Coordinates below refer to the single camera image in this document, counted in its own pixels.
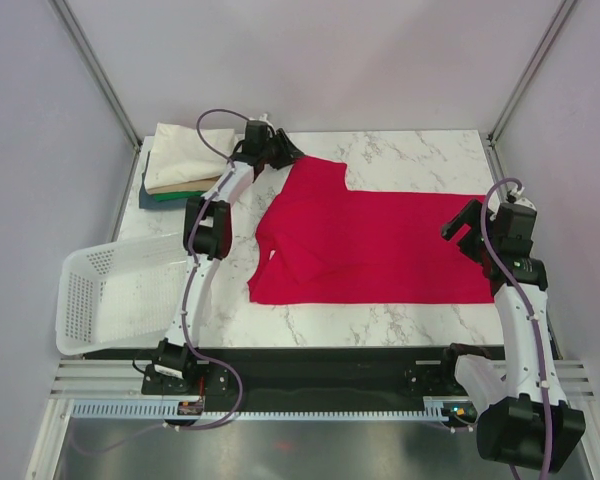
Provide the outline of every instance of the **green folded cloth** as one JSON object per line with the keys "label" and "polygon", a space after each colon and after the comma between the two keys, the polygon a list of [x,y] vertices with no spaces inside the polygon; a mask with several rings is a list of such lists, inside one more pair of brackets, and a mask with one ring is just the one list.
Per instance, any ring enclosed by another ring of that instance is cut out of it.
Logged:
{"label": "green folded cloth", "polygon": [[151,195],[156,202],[168,202],[169,200],[178,200],[179,198],[199,197],[205,192],[172,192],[172,193],[156,193]]}

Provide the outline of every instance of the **red t-shirt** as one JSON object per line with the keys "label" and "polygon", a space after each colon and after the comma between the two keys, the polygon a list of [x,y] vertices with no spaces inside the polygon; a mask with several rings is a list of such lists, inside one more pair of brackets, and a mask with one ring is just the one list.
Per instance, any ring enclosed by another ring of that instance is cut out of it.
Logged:
{"label": "red t-shirt", "polygon": [[346,168],[312,157],[293,166],[256,229],[252,302],[493,302],[481,267],[440,236],[483,196],[349,191]]}

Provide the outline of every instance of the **table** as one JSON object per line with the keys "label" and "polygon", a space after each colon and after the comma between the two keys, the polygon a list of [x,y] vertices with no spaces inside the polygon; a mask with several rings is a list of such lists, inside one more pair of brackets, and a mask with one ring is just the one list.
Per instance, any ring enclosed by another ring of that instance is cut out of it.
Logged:
{"label": "table", "polygon": [[[294,133],[307,155],[345,162],[352,190],[485,193],[493,183],[477,131]],[[153,143],[144,141],[119,240],[181,232],[184,210],[138,208],[141,173]],[[289,169],[270,168],[232,209],[233,246],[212,285],[205,347],[428,346],[503,343],[493,305],[289,305],[249,302],[247,280],[258,261],[255,229]],[[492,208],[497,205],[494,198]],[[181,284],[181,278],[174,278]]]}

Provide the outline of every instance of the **stack of folded clothes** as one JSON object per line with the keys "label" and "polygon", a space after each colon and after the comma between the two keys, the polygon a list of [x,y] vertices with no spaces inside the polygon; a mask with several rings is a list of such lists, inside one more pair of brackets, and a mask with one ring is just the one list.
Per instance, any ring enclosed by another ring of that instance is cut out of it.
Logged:
{"label": "stack of folded clothes", "polygon": [[[235,142],[233,129],[202,133],[211,146],[231,154]],[[215,184],[225,164],[224,158],[202,143],[194,129],[159,123],[142,174],[140,208],[183,208],[187,198],[202,195]]]}

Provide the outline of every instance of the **white folded cloth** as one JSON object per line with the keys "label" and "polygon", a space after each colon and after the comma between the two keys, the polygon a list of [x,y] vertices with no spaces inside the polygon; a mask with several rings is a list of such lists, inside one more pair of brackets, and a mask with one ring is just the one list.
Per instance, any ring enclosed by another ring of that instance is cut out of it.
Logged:
{"label": "white folded cloth", "polygon": [[[213,147],[231,154],[235,130],[203,130],[202,134]],[[158,187],[214,178],[224,172],[225,165],[226,160],[209,150],[194,129],[159,123],[144,185],[149,192]]]}

